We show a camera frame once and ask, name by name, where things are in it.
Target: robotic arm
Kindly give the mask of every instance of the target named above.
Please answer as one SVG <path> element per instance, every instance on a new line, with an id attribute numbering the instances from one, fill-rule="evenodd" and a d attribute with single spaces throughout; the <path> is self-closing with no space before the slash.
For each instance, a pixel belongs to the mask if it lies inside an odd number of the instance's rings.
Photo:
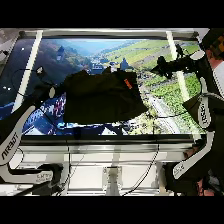
<path id="1" fill-rule="evenodd" d="M 184 193 L 192 188 L 192 183 L 202 179 L 210 169 L 223 177 L 224 151 L 222 149 L 224 127 L 224 99 L 216 86 L 213 71 L 203 50 L 192 55 L 166 62 L 158 58 L 158 65 L 151 72 L 168 79 L 172 73 L 183 71 L 195 72 L 201 83 L 201 93 L 183 103 L 183 106 L 207 132 L 206 144 L 185 161 L 166 168 L 167 188 Z"/>
<path id="2" fill-rule="evenodd" d="M 22 129 L 30 114 L 41 106 L 41 102 L 55 95 L 55 88 L 46 82 L 35 88 L 22 105 L 6 119 L 0 121 L 0 184 L 34 184 L 25 193 L 51 195 L 58 190 L 62 165 L 44 164 L 38 169 L 12 170 L 9 162 L 20 144 Z"/>

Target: black cloth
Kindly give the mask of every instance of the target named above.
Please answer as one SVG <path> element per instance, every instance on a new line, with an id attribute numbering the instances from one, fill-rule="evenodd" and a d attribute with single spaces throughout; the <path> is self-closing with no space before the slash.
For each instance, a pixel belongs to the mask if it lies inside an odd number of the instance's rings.
<path id="1" fill-rule="evenodd" d="M 63 83 L 66 91 L 64 122 L 113 123 L 146 112 L 136 78 L 136 73 L 121 70 L 99 75 L 89 75 L 83 70 L 68 76 Z"/>

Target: display screen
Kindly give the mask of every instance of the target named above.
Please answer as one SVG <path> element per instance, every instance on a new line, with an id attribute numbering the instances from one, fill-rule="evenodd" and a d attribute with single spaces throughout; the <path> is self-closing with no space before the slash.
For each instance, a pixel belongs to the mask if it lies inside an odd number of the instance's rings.
<path id="1" fill-rule="evenodd" d="M 10 115 L 34 39 L 18 40 L 0 78 L 0 119 Z M 175 41 L 186 54 L 199 49 L 194 41 Z M 180 114 L 185 109 L 184 99 L 191 98 L 200 92 L 200 83 L 196 75 L 183 74 L 184 83 L 180 84 L 178 75 L 168 80 L 151 73 L 157 65 L 159 56 L 167 61 L 173 60 L 167 40 L 150 39 L 42 39 L 36 55 L 33 69 L 40 66 L 55 84 L 64 81 L 67 75 L 86 70 L 89 75 L 102 74 L 111 66 L 137 73 L 137 82 L 143 103 L 148 107 L 151 116 L 170 116 Z M 33 92 L 40 83 L 35 73 L 31 73 L 26 95 Z M 23 133 L 25 135 L 143 135 L 152 134 L 190 134 L 202 133 L 200 127 L 188 113 L 177 117 L 156 119 L 141 114 L 129 120 L 112 124 L 80 125 L 63 122 L 65 94 L 49 99 L 27 119 Z"/>

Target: printed landscape image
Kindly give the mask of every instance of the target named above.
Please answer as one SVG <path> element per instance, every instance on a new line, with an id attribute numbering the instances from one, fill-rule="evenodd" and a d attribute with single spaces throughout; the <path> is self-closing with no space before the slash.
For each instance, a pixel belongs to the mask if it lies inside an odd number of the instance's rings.
<path id="1" fill-rule="evenodd" d="M 196 42 L 176 41 L 186 54 L 199 49 Z M 13 108 L 24 71 L 31 52 L 33 40 L 17 41 L 8 63 L 0 78 L 0 119 L 7 117 Z M 108 66 L 111 71 L 117 68 L 137 73 L 139 89 L 144 104 L 148 107 L 147 114 L 130 121 L 116 124 L 79 125 L 63 122 L 65 95 L 43 103 L 41 110 L 35 111 L 24 125 L 27 135 L 142 135 L 152 134 L 153 123 L 155 133 L 188 134 L 201 133 L 202 130 L 188 113 L 177 117 L 156 119 L 152 117 L 179 114 L 185 109 L 177 76 L 167 80 L 151 73 L 157 65 L 157 59 L 163 55 L 167 61 L 172 56 L 167 40 L 127 40 L 127 39 L 42 39 L 33 69 L 43 66 L 50 79 L 60 84 L 69 74 L 86 70 L 89 75 L 101 74 Z M 184 74 L 189 97 L 200 92 L 200 83 L 195 74 Z M 40 81 L 31 75 L 26 95 L 34 90 Z M 46 113 L 52 120 L 49 122 Z"/>

